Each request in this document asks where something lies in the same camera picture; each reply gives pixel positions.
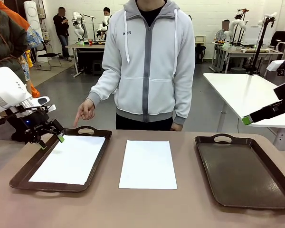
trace tray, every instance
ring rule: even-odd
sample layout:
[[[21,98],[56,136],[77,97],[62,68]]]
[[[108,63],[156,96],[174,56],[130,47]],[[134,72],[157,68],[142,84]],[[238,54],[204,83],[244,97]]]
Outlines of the tray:
[[[90,129],[94,131],[93,134],[79,133],[84,129]],[[105,142],[98,154],[98,157],[91,169],[90,175],[84,185],[74,184],[61,184],[61,183],[43,183],[43,182],[29,182],[30,178],[35,174],[37,169],[41,166],[44,160],[49,156],[54,147],[58,143],[57,137],[52,136],[46,143],[47,148],[45,150],[40,149],[24,166],[23,168],[11,179],[9,185],[15,189],[22,190],[34,190],[44,192],[82,192],[85,191],[92,183],[94,174],[97,170],[99,162],[105,153],[109,140],[111,138],[111,131],[100,131],[93,127],[84,126],[77,129],[65,129],[65,135],[82,135],[82,136],[101,136],[105,137]]]
[[[225,136],[231,142],[215,139]],[[285,209],[285,176],[253,139],[228,134],[195,142],[215,200],[226,207]]]

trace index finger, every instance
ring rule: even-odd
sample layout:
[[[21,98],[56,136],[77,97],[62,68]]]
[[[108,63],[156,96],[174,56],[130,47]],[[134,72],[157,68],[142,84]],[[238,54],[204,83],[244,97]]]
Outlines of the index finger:
[[[73,124],[74,127],[77,126],[79,119],[80,119],[80,113],[77,112],[77,115],[76,115],[76,117],[75,117],[74,124]]]

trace tray with white paper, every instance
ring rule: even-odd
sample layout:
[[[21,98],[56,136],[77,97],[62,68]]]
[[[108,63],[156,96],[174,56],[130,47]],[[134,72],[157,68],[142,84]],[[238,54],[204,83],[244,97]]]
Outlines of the tray with white paper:
[[[90,126],[65,129],[65,141],[52,136],[11,179],[15,189],[43,192],[83,192],[93,180],[111,131]]]

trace person in orange jacket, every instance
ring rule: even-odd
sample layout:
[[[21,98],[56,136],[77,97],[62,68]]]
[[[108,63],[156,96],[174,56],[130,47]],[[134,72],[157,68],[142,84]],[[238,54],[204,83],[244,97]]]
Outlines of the person in orange jacket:
[[[5,12],[11,19],[13,19],[19,26],[21,26],[28,34],[28,45],[31,48],[37,47],[41,43],[40,35],[30,26],[30,24],[21,17],[18,13],[10,10],[6,5],[4,5],[4,0],[0,0],[0,10]],[[30,75],[29,75],[29,63],[31,63],[30,59],[30,50],[26,51],[22,55],[23,63],[22,68],[24,70],[24,74],[27,81],[27,90],[32,94],[34,98],[40,97],[40,93],[33,86]]]

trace sheet of paper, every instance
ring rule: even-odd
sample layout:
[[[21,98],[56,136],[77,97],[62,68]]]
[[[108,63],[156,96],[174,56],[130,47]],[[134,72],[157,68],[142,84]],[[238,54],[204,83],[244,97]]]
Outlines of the sheet of paper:
[[[128,141],[120,189],[177,189],[169,142]]]
[[[64,136],[30,182],[84,185],[105,142],[104,137]]]

